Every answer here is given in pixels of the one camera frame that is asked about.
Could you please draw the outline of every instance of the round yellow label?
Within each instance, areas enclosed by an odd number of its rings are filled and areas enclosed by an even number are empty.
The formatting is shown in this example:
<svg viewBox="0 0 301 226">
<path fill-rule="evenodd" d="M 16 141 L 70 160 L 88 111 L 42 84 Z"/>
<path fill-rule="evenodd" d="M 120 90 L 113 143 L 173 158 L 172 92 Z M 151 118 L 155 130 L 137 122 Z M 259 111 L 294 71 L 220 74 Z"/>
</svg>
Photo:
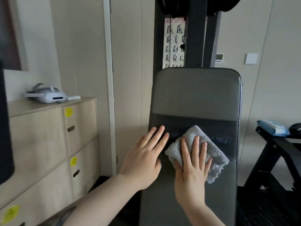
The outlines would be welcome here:
<svg viewBox="0 0 301 226">
<path fill-rule="evenodd" d="M 19 213 L 19 205 L 12 205 L 2 218 L 2 224 L 7 224 L 9 221 L 13 220 Z"/>
<path fill-rule="evenodd" d="M 65 110 L 65 117 L 71 117 L 73 115 L 73 109 L 68 107 Z"/>
<path fill-rule="evenodd" d="M 71 159 L 71 161 L 70 161 L 70 166 L 75 166 L 76 165 L 76 163 L 77 163 L 77 157 L 73 157 L 72 159 Z"/>
</svg>

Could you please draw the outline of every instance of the cabinet top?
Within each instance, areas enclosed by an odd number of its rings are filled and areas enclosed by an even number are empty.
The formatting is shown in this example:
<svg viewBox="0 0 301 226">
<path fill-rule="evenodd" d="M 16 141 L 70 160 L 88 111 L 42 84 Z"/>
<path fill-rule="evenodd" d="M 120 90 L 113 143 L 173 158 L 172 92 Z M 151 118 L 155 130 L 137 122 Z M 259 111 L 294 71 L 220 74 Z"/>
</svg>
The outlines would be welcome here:
<svg viewBox="0 0 301 226">
<path fill-rule="evenodd" d="M 81 99 L 78 100 L 66 101 L 61 103 L 56 102 L 56 103 L 49 103 L 49 104 L 38 103 L 27 99 L 27 100 L 17 100 L 17 101 L 8 102 L 7 107 L 8 107 L 9 117 L 15 117 L 23 114 L 34 113 L 34 112 L 52 109 L 56 107 L 73 105 L 81 102 L 88 102 L 91 100 L 96 100 L 96 98 L 81 97 Z"/>
</svg>

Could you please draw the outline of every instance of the gray cloth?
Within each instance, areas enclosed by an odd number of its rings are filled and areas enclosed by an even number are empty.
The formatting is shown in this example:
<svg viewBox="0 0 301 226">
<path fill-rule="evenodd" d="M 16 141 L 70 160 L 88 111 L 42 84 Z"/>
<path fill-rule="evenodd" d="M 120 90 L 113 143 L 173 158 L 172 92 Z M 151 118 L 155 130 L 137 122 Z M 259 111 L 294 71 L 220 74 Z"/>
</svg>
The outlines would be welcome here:
<svg viewBox="0 0 301 226">
<path fill-rule="evenodd" d="M 224 155 L 224 153 L 211 141 L 211 139 L 206 136 L 206 134 L 198 127 L 193 126 L 183 135 L 186 139 L 187 146 L 189 153 L 191 155 L 192 146 L 194 142 L 195 136 L 200 137 L 200 150 L 201 153 L 201 143 L 207 142 L 207 156 L 206 162 L 209 158 L 212 158 L 211 168 L 208 173 L 207 182 L 212 183 L 221 173 L 221 170 L 224 168 L 225 165 L 229 163 L 228 158 Z M 168 156 L 169 160 L 174 165 L 175 161 L 178 161 L 181 167 L 183 167 L 183 159 L 182 159 L 182 152 L 181 152 L 181 138 L 179 137 L 174 143 L 172 143 L 165 154 Z"/>
</svg>

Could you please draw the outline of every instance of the black pad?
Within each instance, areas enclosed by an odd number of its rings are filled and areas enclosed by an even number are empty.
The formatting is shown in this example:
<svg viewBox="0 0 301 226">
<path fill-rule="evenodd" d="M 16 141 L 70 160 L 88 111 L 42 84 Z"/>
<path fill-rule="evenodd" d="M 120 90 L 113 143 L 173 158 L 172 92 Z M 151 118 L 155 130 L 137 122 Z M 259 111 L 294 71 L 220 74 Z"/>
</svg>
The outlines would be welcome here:
<svg viewBox="0 0 301 226">
<path fill-rule="evenodd" d="M 238 130 L 241 103 L 239 74 L 225 68 L 166 68 L 153 83 L 149 129 L 164 125 L 166 148 L 198 125 L 230 160 L 212 184 L 205 184 L 206 204 L 226 224 L 234 225 Z M 175 200 L 175 170 L 164 154 L 157 180 L 142 193 L 139 224 L 190 225 Z"/>
</svg>

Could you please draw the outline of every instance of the wooden cabinet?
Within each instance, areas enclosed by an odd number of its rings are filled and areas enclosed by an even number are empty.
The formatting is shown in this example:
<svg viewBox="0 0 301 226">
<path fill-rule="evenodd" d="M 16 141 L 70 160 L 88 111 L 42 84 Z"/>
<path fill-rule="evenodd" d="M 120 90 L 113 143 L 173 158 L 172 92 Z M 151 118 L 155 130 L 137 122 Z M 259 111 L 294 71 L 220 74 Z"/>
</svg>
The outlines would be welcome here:
<svg viewBox="0 0 301 226">
<path fill-rule="evenodd" d="M 72 202 L 72 192 L 67 162 L 0 210 L 5 226 L 34 226 L 51 217 Z"/>
<path fill-rule="evenodd" d="M 66 158 L 61 108 L 12 117 L 10 129 L 15 173 L 0 185 L 0 208 Z"/>
<path fill-rule="evenodd" d="M 73 156 L 97 136 L 95 100 L 64 106 L 69 156 Z"/>
<path fill-rule="evenodd" d="M 84 196 L 100 176 L 98 138 L 70 158 L 75 199 Z"/>
<path fill-rule="evenodd" d="M 15 173 L 0 185 L 0 225 L 36 225 L 85 195 L 100 176 L 96 99 L 21 100 L 9 102 L 8 111 Z"/>
</svg>

